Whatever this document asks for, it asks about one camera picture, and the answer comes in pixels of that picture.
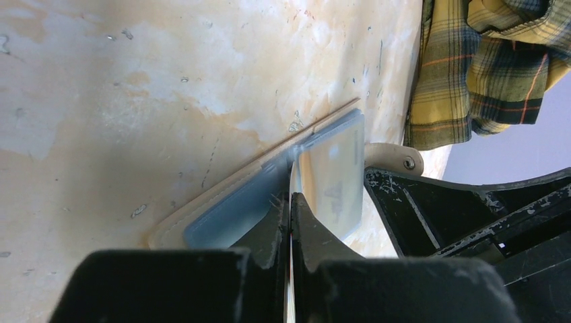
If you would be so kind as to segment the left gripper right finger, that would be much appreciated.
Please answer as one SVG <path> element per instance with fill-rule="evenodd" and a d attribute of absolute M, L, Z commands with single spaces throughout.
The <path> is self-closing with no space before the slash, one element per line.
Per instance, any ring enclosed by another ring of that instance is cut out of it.
<path fill-rule="evenodd" d="M 292 196 L 297 322 L 518 322 L 499 274 L 473 258 L 364 258 Z"/>

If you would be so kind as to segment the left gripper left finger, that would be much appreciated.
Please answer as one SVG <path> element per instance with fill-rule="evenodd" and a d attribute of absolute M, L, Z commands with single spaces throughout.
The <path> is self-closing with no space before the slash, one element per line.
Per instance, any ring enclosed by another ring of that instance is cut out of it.
<path fill-rule="evenodd" d="M 100 250 L 73 272 L 51 322 L 285 322 L 289 199 L 231 247 Z"/>

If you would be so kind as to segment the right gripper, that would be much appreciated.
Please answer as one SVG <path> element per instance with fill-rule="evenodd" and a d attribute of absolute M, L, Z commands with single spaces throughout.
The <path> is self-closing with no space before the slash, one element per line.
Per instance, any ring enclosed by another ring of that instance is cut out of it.
<path fill-rule="evenodd" d="M 364 184 L 401 256 L 480 258 L 523 322 L 570 321 L 570 169 L 470 185 L 369 167 Z"/>

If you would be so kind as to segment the yellow plaid cloth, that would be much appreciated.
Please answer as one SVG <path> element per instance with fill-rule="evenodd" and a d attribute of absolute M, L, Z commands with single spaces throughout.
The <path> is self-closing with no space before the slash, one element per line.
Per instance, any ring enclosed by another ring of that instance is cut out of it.
<path fill-rule="evenodd" d="M 534 124 L 569 71 L 569 1 L 424 1 L 403 143 L 427 151 Z"/>

